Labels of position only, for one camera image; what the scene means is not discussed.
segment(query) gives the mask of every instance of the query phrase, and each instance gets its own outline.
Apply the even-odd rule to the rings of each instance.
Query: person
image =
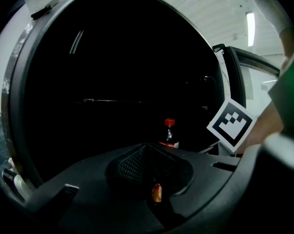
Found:
[[[279,35],[284,50],[284,58],[281,64],[280,75],[288,68],[291,57],[294,55],[294,28],[290,18],[277,0],[254,0],[260,12],[273,25]],[[253,129],[237,150],[243,154],[252,145],[262,144],[265,138],[283,130],[282,120],[271,101],[258,117]]]

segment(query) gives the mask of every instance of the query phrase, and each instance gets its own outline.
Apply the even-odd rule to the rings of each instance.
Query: small bottle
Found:
[[[159,144],[178,148],[179,142],[176,139],[175,119],[165,119],[165,126]]]

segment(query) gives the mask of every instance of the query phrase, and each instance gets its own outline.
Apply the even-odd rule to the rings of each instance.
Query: white object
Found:
[[[255,37],[255,16],[253,12],[247,13],[246,18],[248,21],[248,46],[252,47],[254,45]]]
[[[226,99],[207,129],[235,152],[250,133],[256,118],[233,99]]]

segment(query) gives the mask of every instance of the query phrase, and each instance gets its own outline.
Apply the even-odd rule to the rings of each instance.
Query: door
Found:
[[[279,77],[279,68],[265,58],[225,44],[213,49],[222,51],[230,97],[257,118],[271,101],[268,91]]]

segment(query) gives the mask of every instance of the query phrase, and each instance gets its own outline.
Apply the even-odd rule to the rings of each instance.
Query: glass panel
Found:
[[[268,91],[277,79],[273,75],[240,65],[245,87],[246,109],[258,118],[271,102]]]

